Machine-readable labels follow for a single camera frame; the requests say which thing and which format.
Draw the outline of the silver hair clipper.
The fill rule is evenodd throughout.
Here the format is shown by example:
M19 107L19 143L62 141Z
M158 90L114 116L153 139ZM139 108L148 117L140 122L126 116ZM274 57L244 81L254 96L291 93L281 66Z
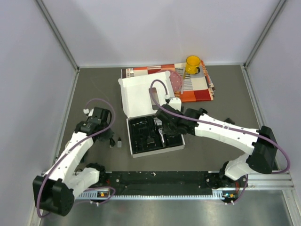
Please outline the silver hair clipper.
M164 133L163 133L163 124L162 121L160 119L158 119L157 117L154 118L154 122L155 122L155 126L156 126L156 130L159 133L160 139L161 139L161 143L162 146L165 147L166 143L164 140Z

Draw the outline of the small oil bottle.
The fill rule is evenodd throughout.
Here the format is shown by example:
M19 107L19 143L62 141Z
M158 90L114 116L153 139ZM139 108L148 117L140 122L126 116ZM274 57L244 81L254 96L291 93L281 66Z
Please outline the small oil bottle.
M121 148L121 147L122 147L122 140L121 140L120 137L119 137L118 140L117 140L117 147L118 147L118 148Z

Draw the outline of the white cardboard box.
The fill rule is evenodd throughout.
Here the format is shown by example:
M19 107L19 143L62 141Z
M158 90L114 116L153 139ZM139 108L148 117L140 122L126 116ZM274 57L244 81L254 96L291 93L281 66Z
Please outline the white cardboard box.
M154 116L156 103L165 104L165 95L175 97L170 72L119 79L123 111L128 119Z

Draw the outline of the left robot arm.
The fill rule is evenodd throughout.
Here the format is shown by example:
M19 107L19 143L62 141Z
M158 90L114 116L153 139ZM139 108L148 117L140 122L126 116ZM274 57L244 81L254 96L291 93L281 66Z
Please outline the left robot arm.
M66 216L72 209L76 198L90 186L103 186L107 176L96 163L88 164L78 175L76 168L96 141L112 140L112 112L95 107L85 109L87 118L79 122L69 143L54 163L42 176L33 180L33 194L39 217L41 211Z

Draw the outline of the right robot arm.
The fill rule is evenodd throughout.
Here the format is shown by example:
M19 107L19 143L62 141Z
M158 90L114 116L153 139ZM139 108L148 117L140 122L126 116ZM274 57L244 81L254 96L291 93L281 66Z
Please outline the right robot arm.
M181 113L168 104L162 105L155 116L162 121L163 131L169 135L206 137L243 151L243 155L223 164L216 180L209 180L213 188L231 186L249 173L271 174L273 171L277 148L269 127L243 128L212 118L203 108L188 108Z

